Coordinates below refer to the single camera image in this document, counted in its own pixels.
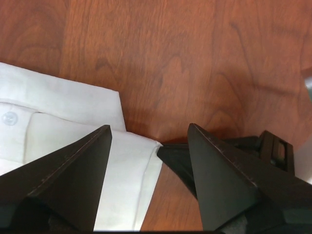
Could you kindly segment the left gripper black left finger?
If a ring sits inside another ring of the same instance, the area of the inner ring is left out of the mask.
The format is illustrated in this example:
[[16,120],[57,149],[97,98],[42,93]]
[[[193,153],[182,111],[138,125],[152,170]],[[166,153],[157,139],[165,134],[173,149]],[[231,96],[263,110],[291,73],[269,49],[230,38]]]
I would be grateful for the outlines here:
[[93,231],[111,143],[111,128],[104,125],[3,174],[1,231]]

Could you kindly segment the white long sleeve shirt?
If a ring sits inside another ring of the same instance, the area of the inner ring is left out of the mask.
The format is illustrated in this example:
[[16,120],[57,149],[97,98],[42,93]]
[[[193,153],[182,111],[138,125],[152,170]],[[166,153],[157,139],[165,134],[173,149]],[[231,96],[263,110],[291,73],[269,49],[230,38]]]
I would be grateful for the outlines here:
[[12,171],[83,138],[112,130],[97,231],[141,229],[162,162],[160,143],[126,130],[119,93],[2,63],[0,172]]

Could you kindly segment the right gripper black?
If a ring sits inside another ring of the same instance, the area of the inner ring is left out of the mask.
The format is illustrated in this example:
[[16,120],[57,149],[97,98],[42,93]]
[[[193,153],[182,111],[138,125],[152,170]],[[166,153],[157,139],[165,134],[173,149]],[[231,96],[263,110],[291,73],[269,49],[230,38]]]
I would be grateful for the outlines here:
[[295,174],[293,146],[269,131],[263,131],[260,136],[230,138],[226,142],[267,164]]

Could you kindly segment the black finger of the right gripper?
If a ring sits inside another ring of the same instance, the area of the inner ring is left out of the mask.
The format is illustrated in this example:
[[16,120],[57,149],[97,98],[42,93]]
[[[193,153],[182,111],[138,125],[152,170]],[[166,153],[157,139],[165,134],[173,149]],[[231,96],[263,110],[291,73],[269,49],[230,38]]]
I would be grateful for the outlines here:
[[168,143],[159,147],[157,157],[167,165],[197,199],[188,143]]

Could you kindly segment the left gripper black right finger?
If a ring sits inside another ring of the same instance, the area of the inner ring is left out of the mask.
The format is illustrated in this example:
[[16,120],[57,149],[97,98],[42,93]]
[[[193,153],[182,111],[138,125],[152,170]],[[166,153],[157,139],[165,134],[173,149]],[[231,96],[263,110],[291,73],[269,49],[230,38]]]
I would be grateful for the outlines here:
[[203,230],[311,231],[311,184],[193,123],[188,144]]

